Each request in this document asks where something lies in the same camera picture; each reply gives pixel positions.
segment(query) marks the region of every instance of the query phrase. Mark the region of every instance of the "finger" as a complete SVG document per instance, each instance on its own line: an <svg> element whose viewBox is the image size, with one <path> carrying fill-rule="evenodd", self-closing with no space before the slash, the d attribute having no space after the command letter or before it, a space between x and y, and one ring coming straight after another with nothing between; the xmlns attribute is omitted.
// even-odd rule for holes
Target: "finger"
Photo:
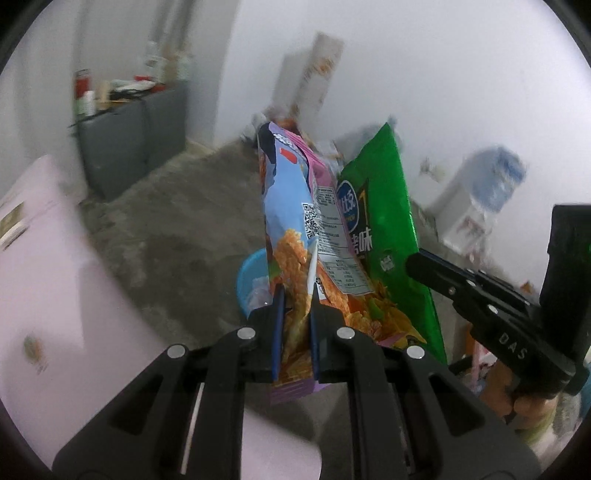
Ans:
<svg viewBox="0 0 591 480"><path fill-rule="evenodd" d="M523 419L525 429L539 425L548 413L555 409L558 399L546 400L537 397L520 397L515 401L514 409Z"/></svg>
<svg viewBox="0 0 591 480"><path fill-rule="evenodd" d="M513 372L504 363L497 361L486 379L487 383L494 383L503 387L508 387L513 381Z"/></svg>
<svg viewBox="0 0 591 480"><path fill-rule="evenodd" d="M505 417L513 411L513 405L504 386L487 384L482 394L482 400L498 417Z"/></svg>

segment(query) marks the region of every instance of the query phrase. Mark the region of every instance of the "chip bag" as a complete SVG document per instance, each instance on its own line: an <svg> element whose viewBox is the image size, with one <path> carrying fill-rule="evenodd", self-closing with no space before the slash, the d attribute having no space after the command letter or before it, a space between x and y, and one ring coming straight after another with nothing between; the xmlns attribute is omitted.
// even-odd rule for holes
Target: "chip bag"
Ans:
<svg viewBox="0 0 591 480"><path fill-rule="evenodd" d="M446 364L431 291L411 279L404 267L408 256L418 252L418 243L396 140L388 124L343 169L337 196L365 272L384 289L381 293L387 301L410 318L427 340L427 349ZM375 301L369 305L380 306Z"/></svg>
<svg viewBox="0 0 591 480"><path fill-rule="evenodd" d="M300 137L273 123L261 127L258 142L269 283L272 292L283 283L289 301L279 383L312 375L308 313L315 285L323 304L376 341L403 347L412 336L424 342L387 288L363 271L322 161Z"/></svg>

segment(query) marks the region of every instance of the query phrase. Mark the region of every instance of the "clear plastic bag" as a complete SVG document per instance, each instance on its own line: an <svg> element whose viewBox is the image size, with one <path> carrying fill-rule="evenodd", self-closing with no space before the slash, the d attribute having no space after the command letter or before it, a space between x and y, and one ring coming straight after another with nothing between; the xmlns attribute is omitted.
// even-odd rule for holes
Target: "clear plastic bag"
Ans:
<svg viewBox="0 0 591 480"><path fill-rule="evenodd" d="M259 277L252 280L252 290L246 300L248 315L255 309L270 305L273 297L269 288L269 277Z"/></svg>

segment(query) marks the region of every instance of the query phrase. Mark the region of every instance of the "bottle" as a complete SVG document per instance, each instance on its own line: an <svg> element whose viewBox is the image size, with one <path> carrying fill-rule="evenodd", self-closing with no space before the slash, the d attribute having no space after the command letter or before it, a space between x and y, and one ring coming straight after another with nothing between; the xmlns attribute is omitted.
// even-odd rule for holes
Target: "bottle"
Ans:
<svg viewBox="0 0 591 480"><path fill-rule="evenodd" d="M482 151L471 163L463 182L466 190L483 210L499 213L525 180L525 165L504 147Z"/></svg>

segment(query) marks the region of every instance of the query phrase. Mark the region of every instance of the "white box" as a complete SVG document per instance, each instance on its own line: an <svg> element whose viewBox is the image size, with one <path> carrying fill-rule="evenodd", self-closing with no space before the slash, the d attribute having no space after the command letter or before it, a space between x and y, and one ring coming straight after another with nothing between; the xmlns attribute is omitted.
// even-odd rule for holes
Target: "white box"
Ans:
<svg viewBox="0 0 591 480"><path fill-rule="evenodd" d="M435 218L439 241L459 255L469 254L478 240L490 233L495 221L496 215L479 208L462 186Z"/></svg>

